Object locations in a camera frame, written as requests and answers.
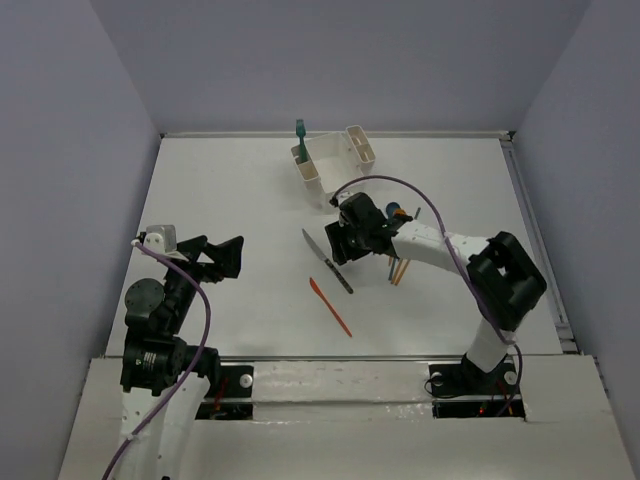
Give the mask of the metal table knife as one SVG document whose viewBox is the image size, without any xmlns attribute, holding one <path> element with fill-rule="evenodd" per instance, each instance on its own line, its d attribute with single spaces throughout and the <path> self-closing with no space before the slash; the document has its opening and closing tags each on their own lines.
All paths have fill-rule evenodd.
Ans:
<svg viewBox="0 0 640 480">
<path fill-rule="evenodd" d="M 336 277 L 342 287 L 349 293 L 353 294 L 354 290 L 351 285 L 347 282 L 347 280 L 343 277 L 343 275 L 339 272 L 333 262 L 324 254 L 318 244 L 313 240 L 310 234 L 304 229 L 301 229 L 303 238 L 306 243 L 310 247 L 311 251 L 319 258 L 320 261 L 324 263 L 324 265 L 332 272 L 332 274 Z"/>
</svg>

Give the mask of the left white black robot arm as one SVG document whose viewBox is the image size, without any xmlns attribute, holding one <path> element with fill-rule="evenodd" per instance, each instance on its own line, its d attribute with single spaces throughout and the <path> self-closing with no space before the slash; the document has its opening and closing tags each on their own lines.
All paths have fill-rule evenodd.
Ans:
<svg viewBox="0 0 640 480">
<path fill-rule="evenodd" d="M 200 404 L 223 380 L 219 353 L 206 344 L 212 309 L 202 286 L 239 276 L 244 239 L 177 241 L 174 226 L 155 225 L 131 245 L 167 272 L 125 293 L 120 445 L 103 476 L 176 479 Z"/>
</svg>

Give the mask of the orange plastic knife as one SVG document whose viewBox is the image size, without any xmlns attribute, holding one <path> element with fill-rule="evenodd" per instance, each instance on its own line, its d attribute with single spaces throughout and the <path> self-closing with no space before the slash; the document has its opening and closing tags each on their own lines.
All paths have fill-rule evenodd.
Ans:
<svg viewBox="0 0 640 480">
<path fill-rule="evenodd" d="M 320 289 L 319 285 L 316 283 L 316 281 L 310 277 L 309 278 L 309 285 L 311 287 L 311 289 L 314 291 L 314 293 L 321 299 L 321 301 L 324 303 L 324 305 L 326 306 L 326 308 L 329 310 L 329 312 L 332 314 L 332 316 L 334 317 L 334 319 L 337 321 L 337 323 L 340 325 L 340 327 L 342 328 L 342 330 L 345 332 L 345 334 L 349 337 L 352 338 L 353 334 L 351 332 L 351 330 L 348 328 L 348 326 L 346 325 L 346 323 L 344 322 L 344 320 L 341 318 L 341 316 L 339 315 L 339 313 L 336 311 L 336 309 L 333 307 L 333 305 L 330 303 L 330 301 L 328 300 L 328 298 L 325 296 L 325 294 L 322 292 L 322 290 Z"/>
</svg>

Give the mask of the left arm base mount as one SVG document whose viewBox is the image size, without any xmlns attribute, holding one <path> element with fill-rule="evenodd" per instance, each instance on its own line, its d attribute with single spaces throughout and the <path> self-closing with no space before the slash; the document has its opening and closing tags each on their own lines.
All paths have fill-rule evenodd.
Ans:
<svg viewBox="0 0 640 480">
<path fill-rule="evenodd" d="M 196 419 L 252 420 L 254 367 L 249 364 L 223 364 L 221 372 L 221 380 L 205 395 L 197 410 Z"/>
</svg>

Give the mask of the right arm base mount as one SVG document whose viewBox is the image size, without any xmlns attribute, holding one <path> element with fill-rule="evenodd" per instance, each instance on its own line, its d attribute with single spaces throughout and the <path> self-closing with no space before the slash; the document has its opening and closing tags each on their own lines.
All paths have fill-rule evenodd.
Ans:
<svg viewBox="0 0 640 480">
<path fill-rule="evenodd" d="M 506 362 L 493 380 L 470 387 L 463 383 L 458 363 L 436 363 L 429 366 L 423 388 L 432 399 L 435 419 L 525 419 L 517 378 L 515 365 Z"/>
</svg>

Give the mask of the blue plastic spoon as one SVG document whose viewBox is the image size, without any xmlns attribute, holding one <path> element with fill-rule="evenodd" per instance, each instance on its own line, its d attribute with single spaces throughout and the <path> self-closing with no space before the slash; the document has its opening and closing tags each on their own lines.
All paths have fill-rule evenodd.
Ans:
<svg viewBox="0 0 640 480">
<path fill-rule="evenodd" d="M 388 218 L 394 216 L 395 212 L 400 209 L 400 205 L 397 202 L 390 202 L 385 207 L 385 212 Z"/>
</svg>

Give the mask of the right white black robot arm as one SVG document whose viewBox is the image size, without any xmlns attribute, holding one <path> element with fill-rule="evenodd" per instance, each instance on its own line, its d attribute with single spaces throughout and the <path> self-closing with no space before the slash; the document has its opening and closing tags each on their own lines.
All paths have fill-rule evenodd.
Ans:
<svg viewBox="0 0 640 480">
<path fill-rule="evenodd" d="M 491 386 L 523 319 L 547 290 L 518 239 L 504 231 L 490 238 L 453 234 L 403 213 L 387 216 L 363 192 L 330 204 L 339 209 L 338 220 L 325 227 L 336 264 L 378 254 L 460 275 L 482 320 L 460 362 L 459 382 L 473 392 Z"/>
</svg>

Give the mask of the teal plastic fork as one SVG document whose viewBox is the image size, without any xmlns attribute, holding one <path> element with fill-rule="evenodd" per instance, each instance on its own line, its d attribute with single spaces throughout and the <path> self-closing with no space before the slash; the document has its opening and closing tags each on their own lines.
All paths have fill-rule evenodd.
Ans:
<svg viewBox="0 0 640 480">
<path fill-rule="evenodd" d="M 308 160 L 308 152 L 305 145 L 306 126 L 303 119 L 296 120 L 295 133 L 299 142 L 298 144 L 299 151 L 298 151 L 296 163 L 302 164 Z"/>
</svg>

